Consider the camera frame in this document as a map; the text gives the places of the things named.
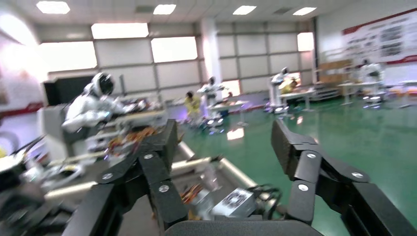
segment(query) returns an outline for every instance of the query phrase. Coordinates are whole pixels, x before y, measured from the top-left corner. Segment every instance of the black visor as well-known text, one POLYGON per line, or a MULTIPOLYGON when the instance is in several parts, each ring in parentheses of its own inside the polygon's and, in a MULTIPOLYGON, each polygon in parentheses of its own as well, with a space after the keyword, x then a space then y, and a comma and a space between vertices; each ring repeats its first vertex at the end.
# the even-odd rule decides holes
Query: black visor
POLYGON ((104 95, 112 94, 114 85, 112 77, 109 74, 102 74, 98 79, 98 83, 100 84, 101 92, 104 95))

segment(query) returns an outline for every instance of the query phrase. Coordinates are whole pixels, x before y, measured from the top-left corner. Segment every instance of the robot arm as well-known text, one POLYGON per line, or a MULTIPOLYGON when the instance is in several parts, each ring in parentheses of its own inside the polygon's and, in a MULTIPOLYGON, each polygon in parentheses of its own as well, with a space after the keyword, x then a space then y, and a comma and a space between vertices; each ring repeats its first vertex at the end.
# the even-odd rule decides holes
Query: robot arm
POLYGON ((109 121, 112 113, 110 111, 86 110, 88 103, 86 96, 79 96, 69 106, 65 121, 62 127, 70 133, 76 132, 82 127, 94 127, 101 121, 109 121))

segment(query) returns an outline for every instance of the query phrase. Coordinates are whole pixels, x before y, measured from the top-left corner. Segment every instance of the pillar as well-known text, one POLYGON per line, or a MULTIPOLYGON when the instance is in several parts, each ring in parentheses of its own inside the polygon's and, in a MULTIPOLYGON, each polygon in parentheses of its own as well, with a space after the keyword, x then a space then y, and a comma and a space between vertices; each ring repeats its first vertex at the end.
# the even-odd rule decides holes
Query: pillar
MULTIPOLYGON (((219 49, 217 43, 217 28, 213 18, 204 18, 200 22, 201 41, 203 43, 204 64, 206 66, 206 78, 214 76, 215 83, 223 81, 221 75, 219 49)), ((221 92, 217 93, 217 100, 222 99, 221 92)))

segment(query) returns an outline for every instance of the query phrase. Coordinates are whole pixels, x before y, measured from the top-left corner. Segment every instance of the electronic component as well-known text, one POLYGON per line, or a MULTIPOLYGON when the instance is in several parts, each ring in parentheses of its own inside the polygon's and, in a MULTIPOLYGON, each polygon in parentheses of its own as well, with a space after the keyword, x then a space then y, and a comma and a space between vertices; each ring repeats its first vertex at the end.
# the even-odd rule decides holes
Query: electronic component
POLYGON ((213 215, 244 218, 250 216, 255 210, 256 202, 254 194, 237 188, 213 207, 211 213, 213 215))

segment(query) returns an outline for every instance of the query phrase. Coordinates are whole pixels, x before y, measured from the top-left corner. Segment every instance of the yellow shirt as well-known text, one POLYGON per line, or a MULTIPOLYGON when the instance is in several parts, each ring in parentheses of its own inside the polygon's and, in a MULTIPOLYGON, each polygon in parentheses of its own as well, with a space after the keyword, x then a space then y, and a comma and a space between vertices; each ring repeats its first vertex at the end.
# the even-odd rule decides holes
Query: yellow shirt
POLYGON ((281 94, 287 94, 291 92, 293 92, 293 88, 291 87, 291 84, 287 84, 285 85, 285 87, 281 89, 281 94))
POLYGON ((187 108, 188 115, 191 113, 199 113, 200 112, 200 98, 197 96, 193 96, 193 99, 191 100, 189 97, 186 97, 185 107, 187 108))

